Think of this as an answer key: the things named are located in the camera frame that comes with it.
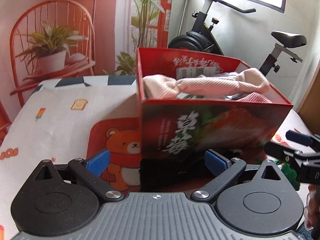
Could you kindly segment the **person's right hand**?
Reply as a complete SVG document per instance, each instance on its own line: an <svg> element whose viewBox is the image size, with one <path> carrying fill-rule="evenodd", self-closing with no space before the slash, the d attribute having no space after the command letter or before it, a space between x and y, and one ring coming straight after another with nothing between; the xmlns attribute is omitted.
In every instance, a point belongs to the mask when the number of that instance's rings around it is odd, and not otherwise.
<svg viewBox="0 0 320 240"><path fill-rule="evenodd" d="M319 218L319 201L316 198L316 186L308 185L308 195L306 198L306 207L304 208L304 226L310 231Z"/></svg>

